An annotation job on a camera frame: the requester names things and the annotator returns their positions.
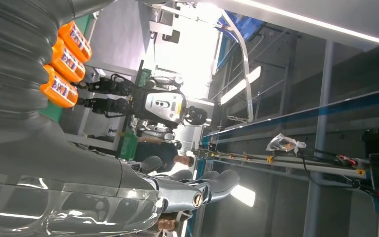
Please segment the yellow clamp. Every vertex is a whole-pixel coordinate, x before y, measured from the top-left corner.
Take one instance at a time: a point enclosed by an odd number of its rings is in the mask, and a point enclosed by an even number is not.
[[[266,158],[266,161],[268,162],[268,163],[272,163],[272,160],[274,159],[274,157],[272,157],[272,156],[268,156],[267,158]]]
[[[357,174],[365,175],[365,170],[357,169]]]

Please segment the man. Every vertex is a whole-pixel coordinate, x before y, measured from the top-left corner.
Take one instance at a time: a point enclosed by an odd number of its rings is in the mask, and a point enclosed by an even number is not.
[[[178,162],[189,167],[194,165],[194,157],[178,155],[178,149],[172,143],[164,143],[157,138],[139,138],[134,160],[142,162],[151,156],[157,156],[163,161],[163,166],[156,171],[157,173],[171,171]]]

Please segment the bottle label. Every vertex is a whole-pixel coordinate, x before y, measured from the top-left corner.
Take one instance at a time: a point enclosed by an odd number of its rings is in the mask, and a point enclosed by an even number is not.
[[[79,47],[79,50],[85,53],[86,55],[89,55],[89,44],[86,41],[85,37],[82,35],[80,30],[74,26],[71,33],[70,33],[71,38],[73,41],[76,43],[76,45]]]
[[[73,72],[78,65],[77,59],[73,57],[72,53],[70,53],[66,48],[65,52],[63,52],[62,61],[65,63],[68,68],[70,68]]]
[[[57,75],[54,76],[54,82],[51,88],[54,92],[69,100],[70,102],[73,101],[74,95],[76,95],[76,91],[71,90],[70,87],[64,82],[64,80]]]

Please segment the ceiling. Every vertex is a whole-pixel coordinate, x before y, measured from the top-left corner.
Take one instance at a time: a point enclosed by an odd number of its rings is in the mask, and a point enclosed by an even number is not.
[[[374,0],[194,0],[320,38],[370,50],[379,43],[252,7],[256,2],[379,38],[379,1]]]

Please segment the orange canister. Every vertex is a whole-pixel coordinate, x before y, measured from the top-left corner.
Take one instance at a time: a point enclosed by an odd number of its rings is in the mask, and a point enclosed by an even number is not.
[[[66,47],[62,38],[57,38],[56,44],[52,49],[53,59],[51,66],[66,80],[72,82],[80,82],[83,80],[85,67]]]
[[[48,83],[40,86],[40,91],[54,104],[63,107],[73,107],[77,102],[77,90],[63,79],[54,69],[45,65],[48,73]]]
[[[91,46],[74,21],[59,29],[59,37],[82,63],[89,61],[92,56]]]

